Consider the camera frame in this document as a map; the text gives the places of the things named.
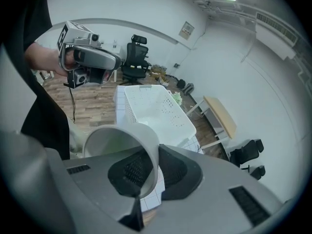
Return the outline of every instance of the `person's arm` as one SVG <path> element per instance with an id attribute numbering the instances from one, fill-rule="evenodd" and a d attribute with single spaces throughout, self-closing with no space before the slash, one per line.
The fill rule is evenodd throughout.
<path id="1" fill-rule="evenodd" d="M 24 53 L 30 68 L 35 70 L 53 71 L 61 76 L 67 76 L 67 72 L 59 66 L 59 55 L 56 49 L 49 49 L 32 43 Z M 66 53 L 65 65 L 71 68 L 75 65 L 73 51 Z"/>

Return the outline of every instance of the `wooden table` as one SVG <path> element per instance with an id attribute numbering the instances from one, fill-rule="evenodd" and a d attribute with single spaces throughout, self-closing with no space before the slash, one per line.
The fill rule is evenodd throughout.
<path id="1" fill-rule="evenodd" d="M 214 114 L 216 119 L 219 121 L 220 125 L 223 127 L 224 129 L 223 132 L 227 133 L 227 136 L 213 143 L 202 146 L 201 147 L 202 149 L 219 144 L 229 138 L 233 139 L 235 137 L 235 132 L 236 132 L 236 124 L 234 120 L 232 119 L 228 111 L 225 109 L 223 104 L 217 98 L 204 96 L 203 100 L 197 103 L 190 111 L 187 112 L 186 115 L 189 115 L 191 112 L 193 112 L 204 101 L 208 104 L 208 107 L 211 109 L 212 113 Z"/>

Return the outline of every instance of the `black cable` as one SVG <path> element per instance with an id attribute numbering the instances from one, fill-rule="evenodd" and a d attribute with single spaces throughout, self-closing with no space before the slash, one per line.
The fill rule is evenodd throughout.
<path id="1" fill-rule="evenodd" d="M 74 101 L 72 90 L 70 88 L 69 88 L 69 93 L 70 93 L 70 97 L 72 99 L 72 105 L 73 105 L 73 122 L 75 122 L 76 121 L 76 119 L 75 119 L 76 104 L 75 104 L 75 101 Z"/>

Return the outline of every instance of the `white plastic basket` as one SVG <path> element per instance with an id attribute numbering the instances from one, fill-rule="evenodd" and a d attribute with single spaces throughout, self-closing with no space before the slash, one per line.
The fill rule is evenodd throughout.
<path id="1" fill-rule="evenodd" d="M 196 134 L 195 126 L 161 85 L 125 87 L 125 110 L 130 123 L 151 127 L 160 144 L 182 147 Z"/>

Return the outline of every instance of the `black backpack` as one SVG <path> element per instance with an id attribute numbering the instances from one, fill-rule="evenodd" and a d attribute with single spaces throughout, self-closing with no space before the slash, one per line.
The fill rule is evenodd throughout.
<path id="1" fill-rule="evenodd" d="M 183 89 L 185 87 L 185 80 L 179 80 L 176 84 L 177 88 Z"/>

